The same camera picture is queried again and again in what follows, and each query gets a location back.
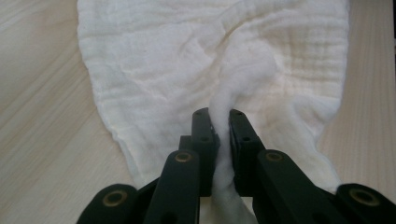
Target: tabletop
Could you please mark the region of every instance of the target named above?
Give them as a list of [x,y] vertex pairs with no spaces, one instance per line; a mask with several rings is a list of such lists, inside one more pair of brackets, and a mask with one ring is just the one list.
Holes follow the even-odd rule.
[[[76,0],[0,7],[0,223],[76,223],[102,188],[133,184],[103,125]],[[318,149],[346,183],[396,202],[392,1],[353,0],[343,103]]]

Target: muslin cloth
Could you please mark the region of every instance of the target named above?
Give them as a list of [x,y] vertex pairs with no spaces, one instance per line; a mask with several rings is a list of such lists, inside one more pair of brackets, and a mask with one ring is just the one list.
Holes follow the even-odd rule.
[[316,144],[342,98],[347,0],[78,0],[78,20],[95,103],[135,187],[208,106],[221,146],[201,223],[256,222],[233,187],[232,108],[316,185],[340,184]]

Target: white cloth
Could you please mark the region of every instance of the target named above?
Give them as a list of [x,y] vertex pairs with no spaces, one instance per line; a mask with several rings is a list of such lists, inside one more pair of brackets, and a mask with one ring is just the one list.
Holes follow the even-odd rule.
[[233,189],[231,108],[316,185],[340,183],[316,143],[342,97],[347,0],[78,0],[78,18],[96,105],[137,188],[160,175],[192,112],[207,106],[221,140],[216,223],[255,222]]

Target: light wood surface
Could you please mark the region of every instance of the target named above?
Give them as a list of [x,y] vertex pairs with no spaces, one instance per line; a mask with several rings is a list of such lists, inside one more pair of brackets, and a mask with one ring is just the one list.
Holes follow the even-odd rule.
[[[133,184],[92,99],[76,0],[0,7],[0,223],[75,223],[102,188]],[[345,96],[319,141],[345,182],[396,202],[392,1],[351,1]]]

